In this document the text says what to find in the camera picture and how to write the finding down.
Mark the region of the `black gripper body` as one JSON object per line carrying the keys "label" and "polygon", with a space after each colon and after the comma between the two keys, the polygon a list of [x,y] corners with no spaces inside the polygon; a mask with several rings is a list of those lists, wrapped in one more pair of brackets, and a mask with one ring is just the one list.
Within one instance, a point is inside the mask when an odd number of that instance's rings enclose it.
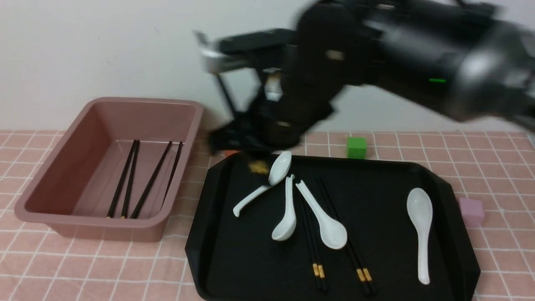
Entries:
{"label": "black gripper body", "polygon": [[247,109],[209,132],[210,153],[232,150],[261,156],[290,149],[333,114],[334,74],[262,69],[256,75],[260,84]]}

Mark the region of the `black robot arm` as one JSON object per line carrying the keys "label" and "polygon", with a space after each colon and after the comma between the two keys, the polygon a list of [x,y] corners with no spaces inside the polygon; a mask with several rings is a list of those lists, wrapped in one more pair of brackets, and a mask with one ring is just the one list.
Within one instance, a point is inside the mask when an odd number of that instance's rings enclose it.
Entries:
{"label": "black robot arm", "polygon": [[346,86],[374,86],[457,122],[498,117],[534,131],[534,32],[484,2],[318,0],[292,29],[208,42],[206,70],[233,119],[212,154],[290,149]]}

